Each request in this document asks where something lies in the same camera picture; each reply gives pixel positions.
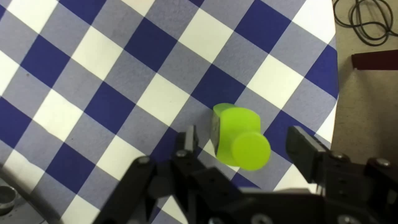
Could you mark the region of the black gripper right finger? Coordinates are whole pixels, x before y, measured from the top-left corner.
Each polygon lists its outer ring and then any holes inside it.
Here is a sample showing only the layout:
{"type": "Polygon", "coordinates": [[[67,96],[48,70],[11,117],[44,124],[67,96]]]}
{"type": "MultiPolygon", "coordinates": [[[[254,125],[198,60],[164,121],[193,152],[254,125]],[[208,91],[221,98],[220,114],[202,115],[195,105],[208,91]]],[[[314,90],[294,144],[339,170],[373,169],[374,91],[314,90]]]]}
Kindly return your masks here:
{"type": "Polygon", "coordinates": [[[318,182],[319,165],[328,154],[323,144],[308,135],[302,127],[290,126],[287,131],[286,152],[292,165],[308,183],[318,182]]]}

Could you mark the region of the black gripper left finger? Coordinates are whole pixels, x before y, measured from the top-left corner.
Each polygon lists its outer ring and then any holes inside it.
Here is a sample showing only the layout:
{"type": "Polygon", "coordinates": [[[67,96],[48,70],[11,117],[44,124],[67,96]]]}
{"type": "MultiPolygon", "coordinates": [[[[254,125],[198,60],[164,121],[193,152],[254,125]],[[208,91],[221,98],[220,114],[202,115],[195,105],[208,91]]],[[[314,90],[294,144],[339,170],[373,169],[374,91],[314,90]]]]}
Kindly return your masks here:
{"type": "Polygon", "coordinates": [[[184,132],[177,136],[176,157],[186,159],[193,156],[197,149],[197,134],[195,126],[188,126],[184,132]]]}

